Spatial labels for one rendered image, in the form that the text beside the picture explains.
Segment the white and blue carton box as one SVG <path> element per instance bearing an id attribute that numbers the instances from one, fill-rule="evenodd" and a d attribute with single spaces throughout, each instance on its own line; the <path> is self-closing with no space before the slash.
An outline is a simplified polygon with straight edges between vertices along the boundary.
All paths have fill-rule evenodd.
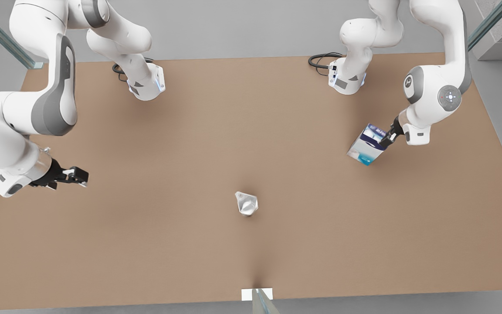
<path id="1" fill-rule="evenodd" d="M 386 148 L 380 145 L 380 141 L 385 135 L 384 130 L 368 124 L 347 151 L 347 156 L 364 165 L 370 165 L 385 151 Z"/>

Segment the crumpled white paper ball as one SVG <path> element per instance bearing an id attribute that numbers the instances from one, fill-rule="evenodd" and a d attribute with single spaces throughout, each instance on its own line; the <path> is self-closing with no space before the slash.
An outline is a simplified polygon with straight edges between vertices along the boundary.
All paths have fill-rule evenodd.
<path id="1" fill-rule="evenodd" d="M 257 211 L 258 199 L 255 195 L 237 191 L 235 197 L 237 199 L 238 210 L 243 216 L 250 217 Z"/>

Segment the silver frame post with foot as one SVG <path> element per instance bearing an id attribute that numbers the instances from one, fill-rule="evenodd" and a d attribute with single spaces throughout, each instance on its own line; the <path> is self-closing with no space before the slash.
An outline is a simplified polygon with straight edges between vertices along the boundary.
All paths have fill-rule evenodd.
<path id="1" fill-rule="evenodd" d="M 272 288 L 242 289 L 241 300 L 252 302 L 252 314 L 281 314 L 272 302 Z"/>

